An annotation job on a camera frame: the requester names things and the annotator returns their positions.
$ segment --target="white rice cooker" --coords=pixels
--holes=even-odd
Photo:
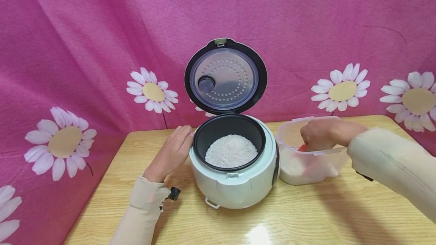
[[[199,50],[185,71],[189,97],[201,109],[217,116],[195,131],[189,157],[206,204],[241,209],[260,202],[276,183],[279,148],[271,130],[259,119],[243,115],[263,95],[266,67],[250,47],[232,39],[216,39]],[[205,160],[217,139],[238,134],[255,145],[258,154],[247,164],[221,168]]]

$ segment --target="plastic container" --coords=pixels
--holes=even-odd
[[[306,185],[337,177],[349,157],[346,148],[335,146],[330,150],[303,152],[300,129],[313,119],[339,118],[337,116],[304,117],[293,119],[279,127],[277,141],[280,149],[280,179],[290,185]]]

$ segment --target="black inner pot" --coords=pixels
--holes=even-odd
[[[250,140],[257,149],[256,157],[247,164],[232,168],[217,167],[206,162],[204,157],[210,145],[229,134],[238,134]],[[215,116],[198,127],[193,138],[193,150],[195,155],[211,168],[219,171],[238,171],[256,162],[265,148],[265,140],[261,125],[254,119],[237,113],[227,113]]]

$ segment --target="daisy petal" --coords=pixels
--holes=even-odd
[[[367,90],[358,90],[355,94],[355,97],[364,97],[366,94],[368,94]]]
[[[70,178],[76,176],[77,165],[71,156],[67,157],[67,171],[68,171],[68,175],[70,176]]]
[[[10,185],[5,185],[2,188],[0,188],[0,205],[3,204],[3,202],[7,202],[8,200],[12,199],[14,193],[15,193],[15,188],[13,188]]]
[[[166,96],[165,98],[168,99],[172,103],[179,103],[179,100],[176,99],[175,97]]]
[[[166,99],[164,99],[163,102],[164,102],[166,105],[168,105],[169,108],[171,108],[171,109],[173,109],[173,110],[176,109],[176,108],[174,107],[174,105],[173,105],[170,101],[167,101]]]
[[[356,78],[355,82],[356,84],[360,84],[366,77],[366,74],[368,74],[368,70],[364,69]]]
[[[325,86],[315,85],[315,86],[312,86],[312,88],[310,88],[310,90],[314,91],[317,94],[324,94],[324,93],[327,93],[328,90],[330,90],[330,89],[328,87],[325,87]]]
[[[65,172],[65,161],[62,158],[58,158],[53,163],[51,169],[51,176],[53,181],[59,181]]]
[[[141,75],[144,77],[145,82],[151,82],[150,74],[146,68],[141,67]]]
[[[20,221],[17,219],[0,223],[0,242],[10,237],[18,227],[20,227]]]
[[[396,121],[397,123],[401,123],[401,122],[403,122],[403,121],[406,119],[406,117],[408,117],[408,116],[410,116],[410,112],[409,112],[408,110],[404,110],[404,111],[402,111],[401,113],[397,113],[397,114],[395,115],[395,121]]]
[[[84,120],[83,118],[79,117],[79,129],[81,131],[86,130],[89,127],[88,121]]]
[[[35,146],[27,151],[25,160],[28,163],[33,163],[44,153],[48,153],[48,147],[46,145]]]
[[[71,154],[71,158],[74,160],[74,162],[77,165],[77,168],[79,168],[80,170],[83,170],[84,167],[86,167],[86,162],[82,157],[77,155],[77,153],[74,152],[73,154]]]
[[[56,107],[53,107],[50,109],[50,112],[51,112],[51,115],[53,116],[53,119],[55,120],[56,124],[61,128],[65,128],[65,121],[64,121],[64,118],[62,117],[60,111]]]
[[[134,98],[134,102],[136,103],[146,103],[148,101],[148,99],[145,96],[136,96]]]
[[[70,115],[63,109],[57,107],[57,109],[60,111],[62,118],[65,121],[65,127],[70,127],[71,124],[73,124],[73,120],[70,117]]]
[[[404,91],[410,90],[410,85],[407,83],[407,81],[403,81],[402,79],[393,79],[389,83],[392,86],[401,87],[404,89]]]
[[[430,111],[431,118],[436,121],[436,108],[433,108],[433,110]]]
[[[92,146],[92,143],[94,143],[94,139],[88,139],[88,140],[81,141],[79,145],[89,150]]]
[[[347,101],[341,101],[338,105],[338,110],[343,112],[347,109]]]
[[[426,128],[427,130],[429,130],[431,132],[436,131],[436,127],[433,124],[433,122],[431,122],[431,119],[428,116],[428,114],[424,114],[424,115],[420,116],[419,121],[421,122],[421,125],[424,128]]]
[[[347,104],[350,107],[356,107],[357,105],[359,105],[359,99],[353,96],[347,100]]]
[[[349,81],[350,77],[352,76],[353,73],[353,64],[347,64],[347,66],[345,67],[344,73],[342,73],[343,78],[342,80],[344,82]]]
[[[150,71],[150,79],[151,79],[151,82],[152,83],[154,83],[154,84],[157,84],[157,78],[156,78],[156,74],[155,73],[153,73],[153,72],[151,72]]]
[[[401,103],[402,98],[401,98],[401,96],[389,95],[389,96],[381,97],[380,101],[385,102],[385,103]]]
[[[322,101],[319,105],[318,105],[318,109],[325,109],[327,108],[330,104],[332,104],[333,101],[331,99],[326,99],[325,101]]]
[[[36,124],[36,127],[38,127],[39,130],[43,130],[49,133],[50,135],[54,135],[59,131],[57,124],[48,119],[43,119],[42,121],[38,122],[38,124]]]
[[[67,111],[67,113],[70,115],[70,117],[72,119],[72,125],[75,127],[79,127],[79,125],[80,125],[79,118],[70,111]]]
[[[93,139],[94,136],[96,136],[96,135],[97,135],[97,131],[96,131],[96,130],[94,130],[94,129],[89,129],[89,130],[86,130],[86,131],[83,133],[83,135],[82,135],[82,139],[83,139],[83,140]]]
[[[140,96],[140,95],[142,95],[142,90],[137,89],[137,88],[131,88],[131,87],[129,87],[129,88],[126,88],[126,90],[127,90],[127,93],[129,93],[129,94],[131,94],[131,95],[134,95],[134,96]]]
[[[421,121],[419,120],[419,116],[415,116],[413,118],[413,131],[415,132],[423,132],[424,127],[421,125]]]
[[[147,103],[145,104],[145,108],[147,111],[153,111],[154,101],[152,100],[147,101]]]
[[[86,148],[84,145],[78,145],[76,147],[75,153],[77,153],[77,155],[81,156],[81,157],[88,157],[89,156],[89,149]]]
[[[333,70],[330,72],[330,79],[334,84],[340,84],[342,82],[342,73],[339,70]]]
[[[389,95],[402,95],[405,92],[404,88],[390,85],[383,86],[381,91]]]
[[[164,82],[164,81],[162,81],[162,82],[158,82],[158,83],[157,83],[157,86],[158,86],[159,88],[161,88],[162,90],[166,90],[166,89],[168,88],[168,82]]]
[[[355,81],[357,75],[359,75],[359,68],[360,68],[360,64],[356,64],[355,67],[353,68],[353,72],[350,75],[350,81]]]
[[[333,87],[333,82],[328,79],[320,79],[318,85],[328,87],[329,89]]]
[[[365,89],[367,89],[370,85],[371,85],[371,82],[370,82],[370,81],[363,81],[363,82],[361,82],[359,85],[357,85],[357,90],[358,90],[358,91],[360,91],[360,90],[365,90]]]
[[[43,173],[46,173],[50,167],[53,165],[53,162],[55,161],[55,159],[53,158],[53,156],[46,152],[43,153],[38,160],[35,162],[35,164],[33,164],[32,170],[37,174],[37,175],[41,175]]]
[[[424,72],[422,73],[422,88],[425,89],[430,89],[430,87],[434,84],[435,82],[435,76],[433,75],[432,72]]]
[[[21,204],[21,197],[15,197],[12,200],[8,200],[0,208],[0,222],[7,219]]]
[[[138,84],[137,82],[127,82],[127,86],[142,91],[142,85]]]
[[[166,111],[167,113],[171,113],[170,108],[168,107],[168,105],[166,105],[163,101],[160,102],[160,106],[162,107],[162,109],[164,111]]]
[[[388,112],[390,113],[402,113],[406,110],[406,106],[402,104],[393,104],[387,107]]]
[[[419,72],[412,72],[408,74],[407,81],[413,88],[419,88],[422,85],[422,77]]]
[[[165,94],[165,97],[178,97],[179,95],[171,90],[164,90],[163,93]]]
[[[138,84],[141,84],[141,85],[145,84],[144,77],[140,73],[134,71],[134,72],[130,73],[130,76],[132,76],[132,78],[136,82],[138,82]]]
[[[413,119],[415,118],[414,115],[409,115],[404,119],[404,126],[407,128],[407,130],[413,130]]]
[[[324,101],[325,99],[328,99],[329,96],[327,94],[319,94],[316,96],[313,96],[310,98],[312,101]]]
[[[51,135],[42,130],[33,130],[28,132],[25,136],[25,139],[32,144],[45,144],[49,142]]]
[[[339,101],[333,101],[332,102],[332,104],[330,104],[329,106],[327,106],[327,111],[328,112],[332,112],[332,111],[334,111],[334,110],[336,110],[336,108],[338,107],[338,105],[339,105]]]
[[[155,111],[156,113],[162,113],[162,107],[161,107],[161,105],[160,105],[159,102],[155,102],[155,103],[154,103],[154,111]]]

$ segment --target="wooden table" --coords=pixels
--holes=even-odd
[[[386,116],[349,120],[382,127],[411,139]],[[282,122],[269,123],[277,132]],[[66,245],[107,245],[143,173],[172,130],[127,136],[78,219]],[[336,179],[292,186],[279,180],[257,205],[214,210],[195,185],[190,162],[167,179],[182,193],[167,200],[157,223],[157,245],[406,245],[436,244],[436,227],[406,199],[355,173],[349,162]]]

